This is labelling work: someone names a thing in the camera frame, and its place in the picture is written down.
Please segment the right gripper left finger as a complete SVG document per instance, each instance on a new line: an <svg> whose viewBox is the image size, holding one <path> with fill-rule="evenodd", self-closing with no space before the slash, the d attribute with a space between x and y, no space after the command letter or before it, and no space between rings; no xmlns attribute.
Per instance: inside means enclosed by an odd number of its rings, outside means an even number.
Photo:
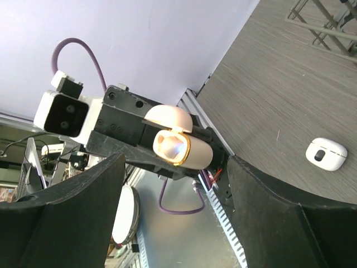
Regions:
<svg viewBox="0 0 357 268"><path fill-rule="evenodd" d="M124 180L114 154L16 202L1 203L2 267L103 267Z"/></svg>

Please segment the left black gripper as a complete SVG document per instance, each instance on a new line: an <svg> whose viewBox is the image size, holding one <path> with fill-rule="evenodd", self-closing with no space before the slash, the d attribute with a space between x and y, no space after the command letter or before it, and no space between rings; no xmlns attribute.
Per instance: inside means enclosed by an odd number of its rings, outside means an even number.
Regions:
<svg viewBox="0 0 357 268"><path fill-rule="evenodd" d="M213 151L210 164L199 171L181 166L173 166L159 158L149 149L142 146L135 147L129 145L96 131L91 132L86 144L86 150L90 154L101 157L124 154L126 163L173 180L179 180L186 176L195 178L204 170L216 174L218 170L222 169L218 177L225 176L224 170L226 169L231 152L224 145L224 140L219 136L219 132L211 126L204 127L198 115L195 115L195 138L209 145Z"/></svg>

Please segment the beige earbud case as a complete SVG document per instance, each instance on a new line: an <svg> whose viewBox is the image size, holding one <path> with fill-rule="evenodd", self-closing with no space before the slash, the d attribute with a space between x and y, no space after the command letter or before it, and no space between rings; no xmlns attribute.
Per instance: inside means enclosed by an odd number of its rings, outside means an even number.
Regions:
<svg viewBox="0 0 357 268"><path fill-rule="evenodd" d="M213 160L211 146L194 136L193 120L182 108L160 104L152 107L144 120L163 127L153 141L153 151L174 166L201 170Z"/></svg>

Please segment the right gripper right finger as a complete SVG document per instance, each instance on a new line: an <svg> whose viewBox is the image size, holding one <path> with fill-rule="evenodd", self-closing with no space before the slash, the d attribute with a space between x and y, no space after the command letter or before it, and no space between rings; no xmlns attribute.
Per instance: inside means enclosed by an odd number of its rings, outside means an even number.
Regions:
<svg viewBox="0 0 357 268"><path fill-rule="evenodd" d="M249 267L355 267L356 205L324 198L232 156L235 229Z"/></svg>

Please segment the white earbud charging case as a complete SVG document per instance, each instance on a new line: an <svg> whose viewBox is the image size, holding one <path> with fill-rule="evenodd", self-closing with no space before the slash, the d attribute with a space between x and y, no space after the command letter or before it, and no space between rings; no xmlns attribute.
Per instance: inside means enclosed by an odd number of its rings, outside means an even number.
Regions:
<svg viewBox="0 0 357 268"><path fill-rule="evenodd" d="M310 163L326 171L340 169L347 156L348 151L343 145L322 137L312 140L305 152Z"/></svg>

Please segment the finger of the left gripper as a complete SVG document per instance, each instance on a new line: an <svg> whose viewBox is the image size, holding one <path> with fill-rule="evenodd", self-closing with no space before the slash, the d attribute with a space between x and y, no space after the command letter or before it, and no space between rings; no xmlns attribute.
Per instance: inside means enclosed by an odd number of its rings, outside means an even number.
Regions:
<svg viewBox="0 0 357 268"><path fill-rule="evenodd" d="M157 105L154 100L111 85L103 98L94 130L129 145L152 145L159 128L143 120Z"/></svg>

